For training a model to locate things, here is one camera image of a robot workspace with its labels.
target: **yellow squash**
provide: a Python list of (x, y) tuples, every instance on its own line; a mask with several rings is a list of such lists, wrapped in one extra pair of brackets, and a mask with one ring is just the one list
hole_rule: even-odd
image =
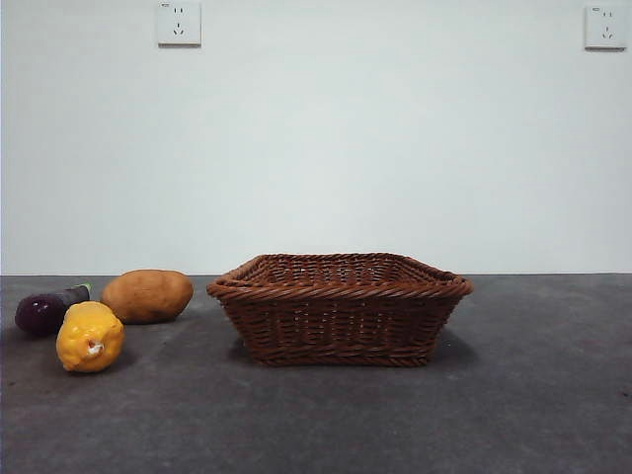
[(105, 304), (73, 304), (57, 334), (57, 356), (68, 371), (98, 372), (116, 360), (124, 331), (119, 318)]

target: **wicker basket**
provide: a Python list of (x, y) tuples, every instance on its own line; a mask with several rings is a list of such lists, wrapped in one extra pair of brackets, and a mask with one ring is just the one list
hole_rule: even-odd
[(392, 254), (262, 255), (206, 288), (267, 365), (425, 365), (469, 280)]

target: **eggplant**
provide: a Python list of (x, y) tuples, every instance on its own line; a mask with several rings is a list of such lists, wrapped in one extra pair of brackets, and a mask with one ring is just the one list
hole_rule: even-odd
[(16, 326), (34, 336), (55, 334), (70, 306), (90, 299), (90, 284), (27, 296), (16, 310)]

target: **brown potato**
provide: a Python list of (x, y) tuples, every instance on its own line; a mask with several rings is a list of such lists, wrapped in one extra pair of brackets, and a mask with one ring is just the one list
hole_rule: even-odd
[(178, 317), (193, 294), (191, 280), (180, 272), (134, 270), (110, 281), (101, 302), (125, 324), (161, 323)]

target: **wall socket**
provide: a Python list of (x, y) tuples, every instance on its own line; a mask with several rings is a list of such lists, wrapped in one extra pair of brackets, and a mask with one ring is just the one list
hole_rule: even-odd
[(628, 5), (588, 5), (585, 48), (625, 49), (629, 22)]
[(201, 46), (200, 3), (160, 3), (156, 11), (156, 36), (161, 46)]

